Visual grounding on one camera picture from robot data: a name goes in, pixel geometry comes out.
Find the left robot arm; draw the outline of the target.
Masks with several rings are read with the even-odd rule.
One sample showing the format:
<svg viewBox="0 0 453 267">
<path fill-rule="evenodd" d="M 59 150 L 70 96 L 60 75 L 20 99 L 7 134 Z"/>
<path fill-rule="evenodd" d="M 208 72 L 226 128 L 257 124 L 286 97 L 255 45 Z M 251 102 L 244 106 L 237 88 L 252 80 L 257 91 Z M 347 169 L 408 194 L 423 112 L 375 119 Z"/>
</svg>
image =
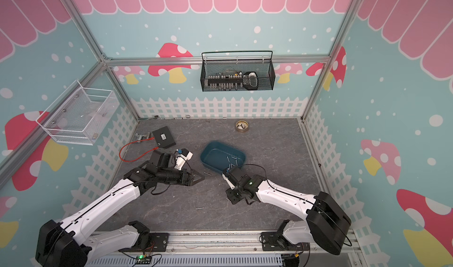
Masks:
<svg viewBox="0 0 453 267">
<path fill-rule="evenodd" d="M 193 153 L 159 148 L 150 159 L 124 175 L 94 202 L 60 222 L 50 220 L 40 228 L 35 260 L 42 267 L 83 267 L 112 252 L 135 249 L 144 252 L 153 246 L 150 230 L 139 221 L 94 235 L 111 216 L 159 183 L 193 186 L 204 180 L 188 164 Z"/>
</svg>

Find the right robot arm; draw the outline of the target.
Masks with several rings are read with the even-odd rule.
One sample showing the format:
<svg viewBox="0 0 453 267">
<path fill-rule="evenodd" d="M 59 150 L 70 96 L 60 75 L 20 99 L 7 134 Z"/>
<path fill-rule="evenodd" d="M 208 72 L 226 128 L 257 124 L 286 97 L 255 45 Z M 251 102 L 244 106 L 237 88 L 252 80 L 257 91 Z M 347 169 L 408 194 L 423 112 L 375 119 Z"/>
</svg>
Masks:
<svg viewBox="0 0 453 267">
<path fill-rule="evenodd" d="M 247 204 L 271 204 L 299 218 L 282 221 L 275 232 L 263 232 L 259 237 L 263 250 L 306 250 L 315 243 L 324 251 L 339 255 L 343 246 L 351 246 L 347 234 L 352 221 L 328 193 L 293 191 L 261 175 L 250 177 L 238 167 L 225 169 L 222 177 L 229 185 L 226 194 L 232 204 L 242 200 Z"/>
</svg>

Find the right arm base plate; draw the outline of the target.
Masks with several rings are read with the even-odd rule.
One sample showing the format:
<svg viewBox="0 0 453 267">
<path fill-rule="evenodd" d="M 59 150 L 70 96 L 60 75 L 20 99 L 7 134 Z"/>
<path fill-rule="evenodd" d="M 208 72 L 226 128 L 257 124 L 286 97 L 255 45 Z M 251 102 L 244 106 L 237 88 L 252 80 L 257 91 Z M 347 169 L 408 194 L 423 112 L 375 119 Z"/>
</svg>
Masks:
<svg viewBox="0 0 453 267">
<path fill-rule="evenodd" d="M 308 251 L 308 243 L 290 243 L 278 232 L 262 232 L 258 238 L 263 251 L 295 251 L 297 253 Z"/>
</svg>

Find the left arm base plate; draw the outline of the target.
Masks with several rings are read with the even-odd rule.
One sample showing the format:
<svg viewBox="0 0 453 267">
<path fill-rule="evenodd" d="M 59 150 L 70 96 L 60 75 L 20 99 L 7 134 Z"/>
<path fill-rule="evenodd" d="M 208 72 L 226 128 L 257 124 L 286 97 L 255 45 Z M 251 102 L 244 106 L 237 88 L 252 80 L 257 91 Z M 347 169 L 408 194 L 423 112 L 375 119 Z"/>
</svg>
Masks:
<svg viewBox="0 0 453 267">
<path fill-rule="evenodd" d="M 129 248 L 132 252 L 165 252 L 169 242 L 168 233 L 142 233 Z"/>
</svg>

